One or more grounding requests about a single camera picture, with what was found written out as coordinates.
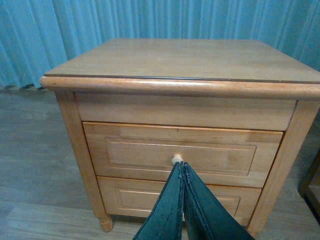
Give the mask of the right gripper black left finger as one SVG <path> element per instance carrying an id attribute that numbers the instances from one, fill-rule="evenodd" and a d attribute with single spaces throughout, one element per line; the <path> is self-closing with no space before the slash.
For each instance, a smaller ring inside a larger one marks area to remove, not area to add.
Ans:
<path id="1" fill-rule="evenodd" d="M 150 215 L 135 240 L 180 240 L 184 206 L 184 165 L 175 163 Z"/>

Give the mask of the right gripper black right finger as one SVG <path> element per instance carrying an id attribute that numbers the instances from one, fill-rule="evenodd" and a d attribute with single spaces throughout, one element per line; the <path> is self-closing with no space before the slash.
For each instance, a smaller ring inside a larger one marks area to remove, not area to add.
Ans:
<path id="1" fill-rule="evenodd" d="M 183 164 L 183 212 L 190 240 L 253 240 L 188 163 Z"/>

